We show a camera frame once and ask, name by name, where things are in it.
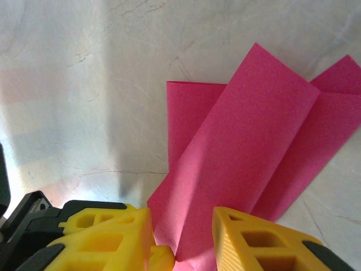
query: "hole in yellow plastic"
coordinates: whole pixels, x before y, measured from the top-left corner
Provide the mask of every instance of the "hole in yellow plastic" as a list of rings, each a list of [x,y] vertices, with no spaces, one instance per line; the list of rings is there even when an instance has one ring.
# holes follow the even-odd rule
[[[295,256],[284,257],[257,257],[264,271],[309,271]]]
[[[129,223],[133,223],[134,220],[135,220],[134,217],[124,217],[124,218],[120,218],[120,219],[118,220],[118,223],[129,224]]]
[[[230,220],[233,220],[233,221],[242,221],[243,219],[239,218],[239,217],[235,217],[233,215],[229,215],[230,217]]]
[[[93,226],[95,215],[84,215],[77,220],[76,226],[78,228],[88,228]]]
[[[101,261],[71,261],[66,263],[61,271],[102,271],[106,262]]]
[[[98,233],[89,236],[79,251],[109,252],[116,251],[123,240],[119,233]]]
[[[99,222],[104,222],[104,221],[107,221],[112,218],[113,218],[113,215],[101,215]]]
[[[243,238],[250,247],[284,247],[281,239],[269,231],[246,231],[241,232]]]

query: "white marble surface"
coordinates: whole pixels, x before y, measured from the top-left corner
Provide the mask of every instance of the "white marble surface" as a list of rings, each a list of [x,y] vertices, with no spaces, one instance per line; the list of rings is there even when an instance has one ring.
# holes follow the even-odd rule
[[[0,0],[12,207],[42,189],[145,205],[165,177],[165,81],[227,82],[259,42],[310,80],[361,64],[360,0]],[[280,219],[361,269],[361,130]]]

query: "black plastic part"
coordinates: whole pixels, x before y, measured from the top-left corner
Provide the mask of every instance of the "black plastic part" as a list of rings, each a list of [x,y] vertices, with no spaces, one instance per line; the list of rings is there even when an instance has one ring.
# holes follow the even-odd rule
[[[302,243],[331,271],[355,271],[328,248],[312,241],[302,241]]]
[[[7,179],[4,150],[0,144],[0,217],[10,204],[10,188]]]
[[[127,209],[127,206],[123,203],[71,200],[63,209],[58,209],[52,207],[40,191],[25,195],[1,229],[5,243],[0,244],[0,270],[16,270],[38,250],[64,236],[59,223],[66,222],[85,208]]]
[[[43,271],[65,248],[63,244],[53,244],[36,252],[16,271]]]

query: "yellow plastic part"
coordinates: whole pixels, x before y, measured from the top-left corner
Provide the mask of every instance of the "yellow plastic part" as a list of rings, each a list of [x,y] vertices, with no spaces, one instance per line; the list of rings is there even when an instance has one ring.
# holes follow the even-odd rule
[[[219,271],[329,270],[302,241],[316,238],[226,207],[215,207],[212,233]]]
[[[168,246],[152,246],[149,271],[172,271],[175,258]]]
[[[95,214],[92,219],[87,215]],[[65,249],[46,271],[143,271],[148,270],[152,244],[151,215],[148,208],[112,210],[114,218],[102,220],[105,209],[85,209],[70,217],[68,235],[49,246],[63,243]]]

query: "table surface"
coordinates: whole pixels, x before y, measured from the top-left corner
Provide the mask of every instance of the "table surface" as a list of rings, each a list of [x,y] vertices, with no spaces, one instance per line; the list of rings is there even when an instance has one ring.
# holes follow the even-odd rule
[[[165,82],[227,82],[255,42],[308,80],[361,64],[361,1],[0,1],[9,211],[33,190],[144,206],[168,172]],[[361,129],[279,222],[361,269],[360,177]]]

